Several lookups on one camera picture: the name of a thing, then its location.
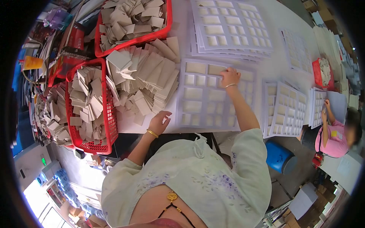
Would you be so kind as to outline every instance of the gold necklace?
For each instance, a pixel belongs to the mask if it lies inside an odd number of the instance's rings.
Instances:
[[[177,194],[174,193],[174,191],[172,191],[171,193],[169,192],[169,194],[167,194],[167,199],[170,200],[170,205],[165,207],[164,210],[161,212],[161,214],[159,215],[158,219],[162,216],[162,214],[167,211],[167,209],[169,209],[170,207],[174,207],[176,208],[176,210],[178,212],[180,212],[186,219],[187,221],[190,223],[190,225],[195,228],[195,226],[191,223],[191,221],[188,219],[188,217],[186,217],[186,215],[181,211],[180,208],[178,208],[177,206],[173,205],[172,201],[176,200],[177,199]]]

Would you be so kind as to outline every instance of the black wire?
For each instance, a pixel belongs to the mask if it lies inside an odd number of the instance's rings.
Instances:
[[[335,157],[331,157],[331,156],[329,156],[328,154],[325,154],[325,153],[323,153],[323,152],[322,152],[322,154],[323,154],[323,157],[324,157],[324,156],[328,156],[328,157],[330,157],[330,158],[335,158]]]

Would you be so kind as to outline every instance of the worker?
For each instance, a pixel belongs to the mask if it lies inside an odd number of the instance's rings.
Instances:
[[[349,148],[357,145],[362,137],[362,129],[359,122],[349,122],[343,125],[336,120],[331,111],[330,101],[325,100],[326,109],[322,110],[323,126],[310,129],[308,126],[303,127],[297,139],[301,144],[322,152],[333,158],[344,156]],[[331,125],[327,123],[327,113]]]
[[[241,74],[230,67],[221,75],[242,131],[231,149],[233,169],[200,134],[164,144],[142,166],[171,120],[171,112],[160,111],[105,177],[101,207],[110,227],[254,228],[262,220],[271,198],[262,132],[238,89]]]

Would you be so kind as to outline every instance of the gold bangle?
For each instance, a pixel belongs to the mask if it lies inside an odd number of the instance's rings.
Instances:
[[[148,130],[148,129],[147,129],[147,131],[148,131],[149,133],[151,133],[153,136],[155,136],[155,137],[156,137],[156,139],[158,139],[158,135],[157,135],[155,132],[150,131],[150,130]]]
[[[229,86],[231,86],[231,85],[238,86],[236,83],[232,83],[232,84],[229,84],[228,86],[226,86],[226,89],[227,89],[227,87],[229,87]]]

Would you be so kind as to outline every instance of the window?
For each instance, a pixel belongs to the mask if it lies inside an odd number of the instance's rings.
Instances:
[[[39,219],[39,222],[44,228],[72,228],[53,207],[43,213],[46,213],[46,216]]]

